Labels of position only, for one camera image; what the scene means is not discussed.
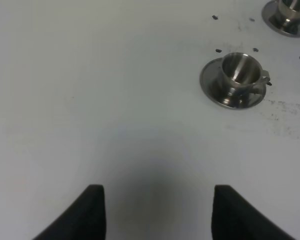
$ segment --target stainless steel cup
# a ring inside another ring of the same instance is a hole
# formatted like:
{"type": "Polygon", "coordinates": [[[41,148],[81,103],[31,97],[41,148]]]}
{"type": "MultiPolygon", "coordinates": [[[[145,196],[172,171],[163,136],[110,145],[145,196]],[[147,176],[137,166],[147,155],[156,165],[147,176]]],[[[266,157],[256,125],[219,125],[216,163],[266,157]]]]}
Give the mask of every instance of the stainless steel cup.
{"type": "Polygon", "coordinates": [[[229,96],[240,96],[257,85],[270,81],[269,72],[262,69],[252,56],[240,52],[224,56],[218,83],[229,96]]]}
{"type": "Polygon", "coordinates": [[[274,15],[281,28],[293,28],[300,24],[300,0],[279,0],[274,15]]]}

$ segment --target white surface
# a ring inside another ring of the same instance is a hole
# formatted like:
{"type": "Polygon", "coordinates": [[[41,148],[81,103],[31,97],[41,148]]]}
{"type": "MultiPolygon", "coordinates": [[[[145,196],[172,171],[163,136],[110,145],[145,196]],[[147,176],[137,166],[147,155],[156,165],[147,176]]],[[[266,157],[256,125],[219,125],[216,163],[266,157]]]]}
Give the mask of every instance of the white surface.
{"type": "Polygon", "coordinates": [[[300,39],[265,25],[266,2],[0,0],[0,240],[35,237],[89,184],[109,240],[211,240],[216,184],[300,240],[300,39]],[[270,72],[254,108],[200,88],[229,52],[270,72]]]}

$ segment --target cup handle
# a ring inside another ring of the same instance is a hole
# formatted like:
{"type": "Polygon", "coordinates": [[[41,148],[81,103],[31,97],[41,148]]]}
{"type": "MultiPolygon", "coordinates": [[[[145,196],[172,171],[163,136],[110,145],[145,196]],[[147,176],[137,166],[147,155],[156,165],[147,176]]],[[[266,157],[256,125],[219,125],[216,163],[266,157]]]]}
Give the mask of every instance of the cup handle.
{"type": "Polygon", "coordinates": [[[268,71],[262,70],[262,77],[263,79],[257,83],[258,85],[267,84],[270,82],[270,75],[268,71]]]}

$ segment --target black object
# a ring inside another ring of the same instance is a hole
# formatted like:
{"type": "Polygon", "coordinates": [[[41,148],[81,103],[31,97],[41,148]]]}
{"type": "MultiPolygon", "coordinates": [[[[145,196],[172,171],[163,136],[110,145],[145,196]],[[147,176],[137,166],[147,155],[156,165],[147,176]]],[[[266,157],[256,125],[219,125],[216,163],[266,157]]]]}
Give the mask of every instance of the black object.
{"type": "Polygon", "coordinates": [[[34,240],[105,240],[106,228],[104,187],[90,185],[34,240]]]}
{"type": "Polygon", "coordinates": [[[229,185],[216,185],[212,212],[213,240],[294,240],[229,185]]]}

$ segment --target saucer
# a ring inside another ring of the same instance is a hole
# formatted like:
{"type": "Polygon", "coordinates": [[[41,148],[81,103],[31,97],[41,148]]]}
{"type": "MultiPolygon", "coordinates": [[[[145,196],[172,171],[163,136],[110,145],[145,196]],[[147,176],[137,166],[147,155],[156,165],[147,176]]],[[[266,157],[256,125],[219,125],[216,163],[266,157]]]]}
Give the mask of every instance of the saucer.
{"type": "Polygon", "coordinates": [[[289,29],[278,25],[275,19],[275,13],[278,8],[278,0],[268,2],[262,10],[262,18],[264,22],[274,31],[279,34],[292,37],[300,38],[300,24],[290,27],[289,29]]]}
{"type": "Polygon", "coordinates": [[[229,109],[247,109],[259,104],[266,95],[266,85],[257,85],[240,96],[229,96],[218,84],[218,73],[222,58],[217,58],[204,66],[200,75],[200,85],[205,95],[216,104],[229,109]]]}

